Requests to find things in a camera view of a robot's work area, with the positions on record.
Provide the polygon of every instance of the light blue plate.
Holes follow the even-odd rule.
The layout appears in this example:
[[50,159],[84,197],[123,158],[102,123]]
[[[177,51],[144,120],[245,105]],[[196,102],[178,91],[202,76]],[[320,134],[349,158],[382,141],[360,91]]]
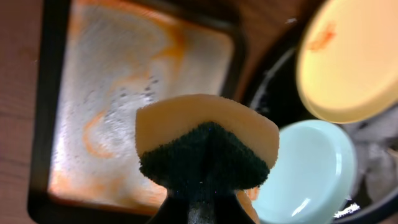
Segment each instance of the light blue plate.
[[252,205],[273,224],[330,223],[356,173],[353,143],[337,125],[308,120],[280,131],[279,157]]

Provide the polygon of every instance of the metal tray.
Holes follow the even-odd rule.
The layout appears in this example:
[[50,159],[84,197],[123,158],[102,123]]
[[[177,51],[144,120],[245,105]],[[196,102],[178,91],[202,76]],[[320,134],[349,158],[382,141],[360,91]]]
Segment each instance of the metal tray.
[[182,94],[231,98],[244,58],[238,25],[213,1],[44,1],[31,218],[146,222],[165,190],[138,171],[134,112]]

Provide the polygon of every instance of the sponge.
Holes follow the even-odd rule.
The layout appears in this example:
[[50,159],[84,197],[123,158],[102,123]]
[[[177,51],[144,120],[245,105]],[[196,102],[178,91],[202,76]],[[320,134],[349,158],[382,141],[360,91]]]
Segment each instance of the sponge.
[[136,115],[140,171],[166,187],[170,197],[187,202],[189,223],[220,219],[213,211],[217,203],[229,206],[224,202],[238,190],[261,185],[278,148],[279,130],[272,121],[215,95],[179,96]]

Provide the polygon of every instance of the yellow bowl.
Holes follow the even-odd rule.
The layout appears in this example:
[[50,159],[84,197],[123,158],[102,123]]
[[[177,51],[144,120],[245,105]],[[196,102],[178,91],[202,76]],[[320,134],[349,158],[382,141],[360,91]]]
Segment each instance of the yellow bowl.
[[370,118],[398,100],[398,1],[329,0],[307,28],[297,88],[314,116]]

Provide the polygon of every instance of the wooden surface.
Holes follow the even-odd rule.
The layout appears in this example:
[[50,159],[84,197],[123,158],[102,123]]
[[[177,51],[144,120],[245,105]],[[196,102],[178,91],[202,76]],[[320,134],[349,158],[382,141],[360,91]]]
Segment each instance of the wooden surface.
[[[229,0],[241,11],[248,55],[236,98],[266,50],[312,0]],[[26,210],[41,0],[0,3],[0,223],[33,223]]]

